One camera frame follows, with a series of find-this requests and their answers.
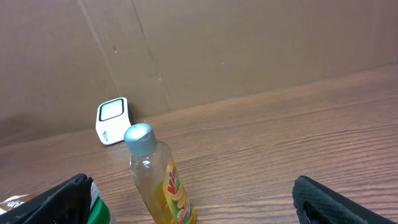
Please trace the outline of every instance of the device screen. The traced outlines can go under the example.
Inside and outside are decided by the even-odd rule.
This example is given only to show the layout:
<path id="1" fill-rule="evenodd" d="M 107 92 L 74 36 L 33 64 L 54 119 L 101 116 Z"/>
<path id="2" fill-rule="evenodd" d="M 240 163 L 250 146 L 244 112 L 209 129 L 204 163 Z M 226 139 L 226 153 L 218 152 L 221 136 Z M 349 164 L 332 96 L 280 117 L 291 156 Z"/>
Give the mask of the device screen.
<path id="1" fill-rule="evenodd" d="M 101 106 L 101 112 L 99 114 L 99 120 L 104 121 L 110 118 L 114 118 L 123 113 L 123 100 L 118 99 Z"/>

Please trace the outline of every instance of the white device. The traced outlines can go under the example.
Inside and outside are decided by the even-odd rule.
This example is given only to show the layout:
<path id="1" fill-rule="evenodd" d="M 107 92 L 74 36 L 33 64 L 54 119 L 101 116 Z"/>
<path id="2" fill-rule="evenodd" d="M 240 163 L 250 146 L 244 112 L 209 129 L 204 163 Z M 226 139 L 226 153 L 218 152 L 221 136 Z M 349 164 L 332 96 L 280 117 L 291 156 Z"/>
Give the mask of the white device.
<path id="1" fill-rule="evenodd" d="M 105 145 L 123 141 L 130 123 L 127 99 L 124 97 L 109 100 L 98 107 L 95 128 L 99 140 Z"/>

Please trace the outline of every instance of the wood grain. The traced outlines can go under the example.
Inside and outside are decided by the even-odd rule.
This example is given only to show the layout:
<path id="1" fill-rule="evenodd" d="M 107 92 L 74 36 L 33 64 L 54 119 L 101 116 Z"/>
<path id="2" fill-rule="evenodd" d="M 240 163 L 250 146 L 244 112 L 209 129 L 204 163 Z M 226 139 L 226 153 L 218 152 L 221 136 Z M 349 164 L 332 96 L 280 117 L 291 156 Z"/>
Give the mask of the wood grain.
<path id="1" fill-rule="evenodd" d="M 396 65 L 143 119 L 167 142 L 198 223 L 297 223 L 307 175 L 398 222 Z M 92 176 L 120 223 L 153 223 L 124 143 L 94 130 L 0 148 L 0 199 Z"/>

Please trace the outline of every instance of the wall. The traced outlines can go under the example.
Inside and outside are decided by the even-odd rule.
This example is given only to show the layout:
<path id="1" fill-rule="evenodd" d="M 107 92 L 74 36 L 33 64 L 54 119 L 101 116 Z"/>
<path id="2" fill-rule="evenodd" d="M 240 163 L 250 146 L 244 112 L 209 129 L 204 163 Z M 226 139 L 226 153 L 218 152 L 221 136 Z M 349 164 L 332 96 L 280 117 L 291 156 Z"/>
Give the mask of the wall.
<path id="1" fill-rule="evenodd" d="M 3 0 L 0 145 L 397 60 L 396 0 Z"/>

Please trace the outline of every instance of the fruit image on label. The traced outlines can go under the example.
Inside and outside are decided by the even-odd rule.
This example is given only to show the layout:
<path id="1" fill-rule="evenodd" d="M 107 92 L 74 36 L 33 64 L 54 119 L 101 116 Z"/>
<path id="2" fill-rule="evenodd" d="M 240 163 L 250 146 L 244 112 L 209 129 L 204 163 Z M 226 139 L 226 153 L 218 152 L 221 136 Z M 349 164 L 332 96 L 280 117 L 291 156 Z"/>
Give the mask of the fruit image on label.
<path id="1" fill-rule="evenodd" d="M 163 182 L 163 191 L 175 222 L 177 224 L 189 223 L 193 208 L 180 182 L 174 160 L 170 160 L 167 165 L 166 177 Z"/>

